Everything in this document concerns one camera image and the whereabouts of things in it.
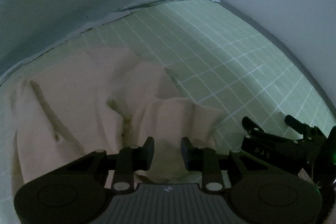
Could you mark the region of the beige pink garment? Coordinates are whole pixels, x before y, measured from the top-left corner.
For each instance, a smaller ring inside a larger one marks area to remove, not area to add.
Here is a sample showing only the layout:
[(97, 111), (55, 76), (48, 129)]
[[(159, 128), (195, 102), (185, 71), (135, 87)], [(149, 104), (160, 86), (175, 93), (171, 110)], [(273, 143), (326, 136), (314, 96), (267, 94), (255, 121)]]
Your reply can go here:
[(127, 48), (81, 50), (59, 65), (22, 80), (10, 94), (15, 133), (12, 183), (21, 186), (97, 149), (155, 140), (148, 171), (164, 183), (185, 175), (180, 153), (186, 136), (213, 147), (221, 110), (185, 98), (163, 66)]

